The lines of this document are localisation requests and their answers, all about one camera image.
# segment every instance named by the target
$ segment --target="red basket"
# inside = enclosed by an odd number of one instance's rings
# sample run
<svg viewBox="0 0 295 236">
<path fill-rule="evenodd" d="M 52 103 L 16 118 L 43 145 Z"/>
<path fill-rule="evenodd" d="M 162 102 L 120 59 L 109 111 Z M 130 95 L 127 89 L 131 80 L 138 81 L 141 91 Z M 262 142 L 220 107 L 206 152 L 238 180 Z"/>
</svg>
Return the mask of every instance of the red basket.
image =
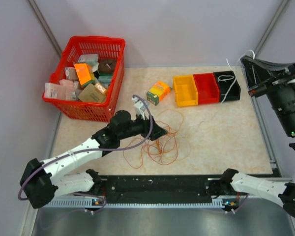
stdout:
<svg viewBox="0 0 295 236">
<path fill-rule="evenodd" d="M 73 66 L 73 63 L 77 62 L 82 54 L 97 53 L 99 62 L 106 58 L 114 58 L 118 61 L 106 101 L 104 103 L 64 101 L 45 98 L 44 94 L 43 100 L 55 105 L 69 118 L 109 122 L 115 113 L 124 75 L 124 47 L 125 41 L 121 38 L 102 36 L 74 36 L 70 38 L 61 54 L 61 60 L 56 71 L 50 77 L 50 83 L 59 84 L 59 80 L 65 79 L 64 68 Z"/>
</svg>

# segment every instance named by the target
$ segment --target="plastic bin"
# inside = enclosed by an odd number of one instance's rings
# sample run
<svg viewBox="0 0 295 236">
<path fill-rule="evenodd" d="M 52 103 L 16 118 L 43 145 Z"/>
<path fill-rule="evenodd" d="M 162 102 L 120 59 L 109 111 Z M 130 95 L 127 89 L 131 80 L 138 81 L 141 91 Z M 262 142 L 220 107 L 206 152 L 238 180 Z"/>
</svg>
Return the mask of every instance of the plastic bin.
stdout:
<svg viewBox="0 0 295 236">
<path fill-rule="evenodd" d="M 174 76 L 173 81 L 178 107 L 198 104 L 198 91 L 193 75 Z"/>
<path fill-rule="evenodd" d="M 220 90 L 213 73 L 193 75 L 198 90 L 198 104 L 217 103 Z"/>
<path fill-rule="evenodd" d="M 44 94 L 42 95 L 43 100 L 52 103 L 69 118 L 109 122 L 115 113 L 124 75 L 124 47 L 125 41 L 121 38 L 102 36 L 74 36 L 70 38 L 61 54 L 61 60 L 56 71 L 50 77 L 50 82 L 58 84 L 59 80 L 65 79 L 64 68 L 73 66 L 73 63 L 78 61 L 81 54 L 97 53 L 99 61 L 106 58 L 117 59 L 106 101 L 104 103 L 64 101 L 45 98 Z"/>
<path fill-rule="evenodd" d="M 232 82 L 235 79 L 235 74 L 233 71 L 220 71 L 213 73 L 216 82 L 220 88 L 220 102 L 223 101 L 227 90 L 230 88 Z M 240 100 L 240 86 L 238 81 L 236 81 L 231 88 L 230 92 L 227 94 L 225 101 L 237 101 Z"/>
</svg>

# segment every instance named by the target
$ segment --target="brown box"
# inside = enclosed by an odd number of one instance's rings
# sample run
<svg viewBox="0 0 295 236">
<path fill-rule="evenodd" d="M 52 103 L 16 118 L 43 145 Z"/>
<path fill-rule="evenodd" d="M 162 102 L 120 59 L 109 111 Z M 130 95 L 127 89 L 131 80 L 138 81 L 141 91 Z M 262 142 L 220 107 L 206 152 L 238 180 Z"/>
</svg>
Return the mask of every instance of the brown box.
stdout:
<svg viewBox="0 0 295 236">
<path fill-rule="evenodd" d="M 80 93 L 79 99 L 82 102 L 99 102 L 102 103 L 106 99 L 106 95 L 102 94 L 93 84 L 89 84 Z"/>
</svg>

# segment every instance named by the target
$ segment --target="yellow bin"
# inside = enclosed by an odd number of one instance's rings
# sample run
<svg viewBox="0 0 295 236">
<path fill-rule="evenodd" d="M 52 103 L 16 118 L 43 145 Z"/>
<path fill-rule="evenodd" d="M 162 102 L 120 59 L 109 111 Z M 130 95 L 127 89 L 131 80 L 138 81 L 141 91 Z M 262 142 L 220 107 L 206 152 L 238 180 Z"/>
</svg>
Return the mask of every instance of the yellow bin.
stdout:
<svg viewBox="0 0 295 236">
<path fill-rule="evenodd" d="M 178 107 L 198 105 L 198 91 L 193 75 L 174 76 L 173 81 Z"/>
</svg>

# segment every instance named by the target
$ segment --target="yellow box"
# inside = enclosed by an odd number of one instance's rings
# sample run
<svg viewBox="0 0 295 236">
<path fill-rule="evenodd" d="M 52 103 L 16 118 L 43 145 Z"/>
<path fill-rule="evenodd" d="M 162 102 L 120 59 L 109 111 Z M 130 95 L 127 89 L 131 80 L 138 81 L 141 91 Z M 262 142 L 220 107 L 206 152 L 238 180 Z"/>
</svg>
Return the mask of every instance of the yellow box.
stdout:
<svg viewBox="0 0 295 236">
<path fill-rule="evenodd" d="M 193 75 L 174 76 L 173 81 L 178 107 L 198 104 L 198 90 Z"/>
<path fill-rule="evenodd" d="M 95 76 L 93 74 L 92 67 L 86 63 L 78 63 L 74 64 L 74 68 L 82 87 L 86 87 L 88 84 L 95 84 Z"/>
<path fill-rule="evenodd" d="M 147 92 L 147 101 L 157 105 L 164 97 L 170 93 L 171 87 L 162 81 L 158 81 L 153 87 Z"/>
</svg>

